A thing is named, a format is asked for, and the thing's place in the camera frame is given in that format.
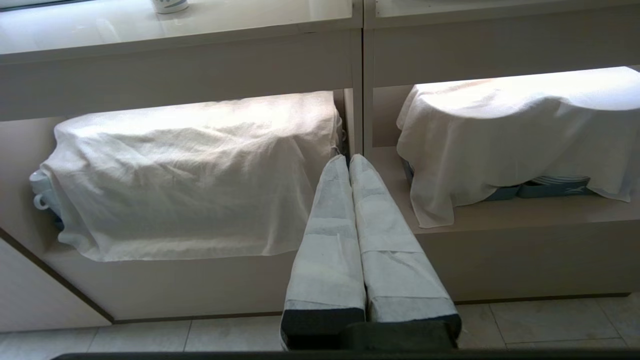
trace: white cup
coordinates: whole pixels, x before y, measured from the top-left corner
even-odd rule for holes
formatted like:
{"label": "white cup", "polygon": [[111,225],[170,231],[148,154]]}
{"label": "white cup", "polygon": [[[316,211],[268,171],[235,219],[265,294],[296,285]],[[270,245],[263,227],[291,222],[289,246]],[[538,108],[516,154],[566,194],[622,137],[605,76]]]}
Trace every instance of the white cup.
{"label": "white cup", "polygon": [[189,7],[187,0],[151,0],[157,13],[175,13]]}

